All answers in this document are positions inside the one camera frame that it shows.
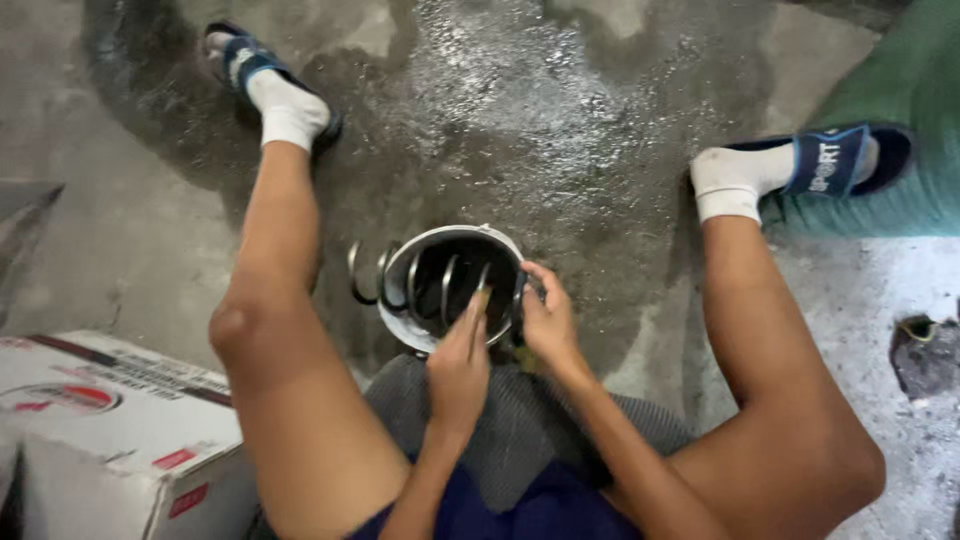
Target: person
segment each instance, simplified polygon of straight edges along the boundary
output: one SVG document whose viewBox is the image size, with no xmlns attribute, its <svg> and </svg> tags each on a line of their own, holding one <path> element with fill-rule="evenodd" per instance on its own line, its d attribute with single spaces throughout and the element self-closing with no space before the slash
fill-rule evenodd
<svg viewBox="0 0 960 540">
<path fill-rule="evenodd" d="M 204 52 L 262 114 L 243 242 L 209 338 L 279 537 L 823 538 L 882 492 L 883 455 L 822 361 L 760 231 L 757 197 L 786 183 L 790 167 L 778 172 L 757 165 L 760 153 L 712 149 L 692 163 L 704 311 L 739 412 L 675 454 L 657 454 L 591 373 L 561 281 L 526 261 L 546 296 L 524 293 L 525 340 L 563 388 L 613 484 L 599 493 L 564 479 L 521 500 L 506 526 L 490 521 L 497 516 L 472 507 L 475 498 L 447 489 L 490 380 L 484 295 L 426 360 L 431 416 L 411 464 L 311 304 L 321 221 L 310 157 L 314 139 L 329 135 L 330 108 L 232 25 L 210 25 Z M 442 514 L 443 530 L 435 529 Z"/>
</svg>

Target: blue slide sandal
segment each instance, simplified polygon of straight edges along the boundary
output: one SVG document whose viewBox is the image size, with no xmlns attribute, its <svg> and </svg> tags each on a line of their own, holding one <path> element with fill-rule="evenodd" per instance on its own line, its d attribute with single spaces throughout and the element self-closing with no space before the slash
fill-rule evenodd
<svg viewBox="0 0 960 540">
<path fill-rule="evenodd" d="M 273 52 L 264 47 L 246 30 L 229 21 L 220 20 L 208 24 L 204 36 L 209 36 L 215 32 L 223 32 L 233 36 L 224 47 L 224 69 L 220 78 L 225 85 L 229 86 L 234 93 L 251 106 L 252 101 L 250 95 L 247 94 L 247 81 L 254 73 L 262 69 L 273 69 L 291 85 L 302 88 L 323 99 L 323 96 L 294 76 L 285 63 L 280 61 Z M 343 127 L 343 116 L 330 108 L 330 121 L 327 123 L 326 129 L 317 135 L 314 141 L 314 152 L 317 153 L 332 146 L 343 132 Z"/>
<path fill-rule="evenodd" d="M 879 145 L 876 168 L 861 183 L 856 179 L 864 166 L 868 137 Z M 796 163 L 793 177 L 779 195 L 806 193 L 830 197 L 857 197 L 893 185 L 913 159 L 913 133 L 900 124 L 861 122 L 825 130 L 809 130 L 753 142 L 727 145 L 741 151 L 776 148 L 793 142 Z"/>
</svg>

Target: hand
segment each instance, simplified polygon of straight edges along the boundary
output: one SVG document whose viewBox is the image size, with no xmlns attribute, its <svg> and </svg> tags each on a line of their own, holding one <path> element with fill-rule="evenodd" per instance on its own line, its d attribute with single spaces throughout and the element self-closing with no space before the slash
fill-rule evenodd
<svg viewBox="0 0 960 540">
<path fill-rule="evenodd" d="M 557 275 L 529 260 L 523 261 L 520 268 L 540 280 L 546 289 L 546 299 L 541 302 L 530 283 L 524 287 L 523 338 L 527 346 L 560 384 L 593 381 L 593 373 L 577 345 L 577 323 L 570 297 Z"/>
<path fill-rule="evenodd" d="M 430 383 L 430 427 L 466 446 L 487 399 L 487 301 L 490 291 L 473 295 L 467 309 L 426 360 Z"/>
</svg>

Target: blue shorts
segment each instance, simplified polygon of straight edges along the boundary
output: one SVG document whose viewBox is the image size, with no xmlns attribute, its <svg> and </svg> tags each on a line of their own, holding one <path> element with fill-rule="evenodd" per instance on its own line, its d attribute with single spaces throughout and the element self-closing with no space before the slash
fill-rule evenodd
<svg viewBox="0 0 960 540">
<path fill-rule="evenodd" d="M 388 506 L 350 538 L 375 540 L 390 515 Z M 434 538 L 456 540 L 564 540 L 641 538 L 627 518 L 573 469 L 554 461 L 534 480 L 512 510 L 496 514 L 484 506 L 473 480 L 458 466 L 437 511 Z"/>
</svg>

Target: cardboard box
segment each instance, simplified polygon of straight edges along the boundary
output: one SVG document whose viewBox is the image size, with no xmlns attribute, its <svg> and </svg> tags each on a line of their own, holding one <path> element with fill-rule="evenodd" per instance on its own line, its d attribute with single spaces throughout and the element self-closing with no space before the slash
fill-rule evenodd
<svg viewBox="0 0 960 540">
<path fill-rule="evenodd" d="M 95 332 L 0 338 L 26 540 L 238 540 L 257 498 L 223 375 Z"/>
</svg>

